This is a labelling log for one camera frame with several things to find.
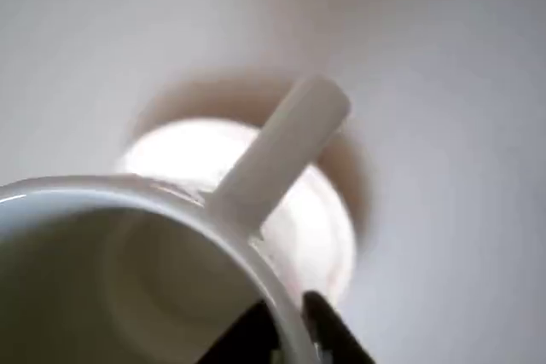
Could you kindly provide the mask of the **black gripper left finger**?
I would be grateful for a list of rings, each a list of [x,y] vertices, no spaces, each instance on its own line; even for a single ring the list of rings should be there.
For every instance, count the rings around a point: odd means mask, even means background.
[[[200,358],[200,363],[272,363],[279,336],[265,301],[246,310]]]

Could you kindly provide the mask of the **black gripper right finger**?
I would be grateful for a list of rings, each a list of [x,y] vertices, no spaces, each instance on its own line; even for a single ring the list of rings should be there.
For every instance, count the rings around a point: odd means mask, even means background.
[[[319,292],[305,292],[302,300],[302,317],[321,363],[375,363]]]

